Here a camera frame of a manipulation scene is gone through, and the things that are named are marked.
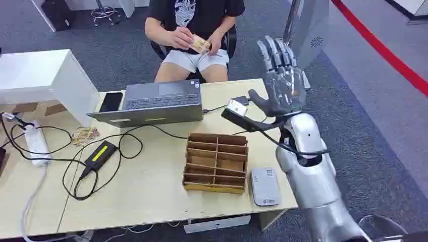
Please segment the person's left hand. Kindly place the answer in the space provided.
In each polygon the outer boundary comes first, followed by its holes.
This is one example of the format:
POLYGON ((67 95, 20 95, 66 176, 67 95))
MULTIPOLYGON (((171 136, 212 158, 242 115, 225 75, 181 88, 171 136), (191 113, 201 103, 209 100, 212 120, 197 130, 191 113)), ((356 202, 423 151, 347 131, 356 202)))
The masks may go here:
POLYGON ((218 53, 218 50, 221 48, 222 46, 222 39, 223 39, 224 33, 216 30, 207 40, 211 46, 210 46, 210 50, 209 50, 209 55, 216 55, 218 53))

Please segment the person's right hand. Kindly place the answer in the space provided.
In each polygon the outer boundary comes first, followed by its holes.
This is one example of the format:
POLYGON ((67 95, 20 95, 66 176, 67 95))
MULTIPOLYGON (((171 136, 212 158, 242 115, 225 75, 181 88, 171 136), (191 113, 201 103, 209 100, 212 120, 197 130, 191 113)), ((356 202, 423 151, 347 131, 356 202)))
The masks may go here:
POLYGON ((186 27, 177 27, 168 32, 167 46, 188 50, 194 42, 193 34, 186 27))

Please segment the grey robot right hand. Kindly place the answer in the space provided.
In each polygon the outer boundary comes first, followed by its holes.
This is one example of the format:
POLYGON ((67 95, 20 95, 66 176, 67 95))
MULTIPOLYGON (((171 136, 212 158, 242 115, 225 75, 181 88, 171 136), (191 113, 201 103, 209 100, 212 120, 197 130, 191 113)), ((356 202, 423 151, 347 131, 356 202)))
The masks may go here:
POLYGON ((300 113, 306 104, 305 73, 297 65, 293 50, 281 38, 266 35, 257 41, 266 74, 263 84, 268 95, 262 98, 255 90, 248 91, 250 100, 268 117, 300 113))

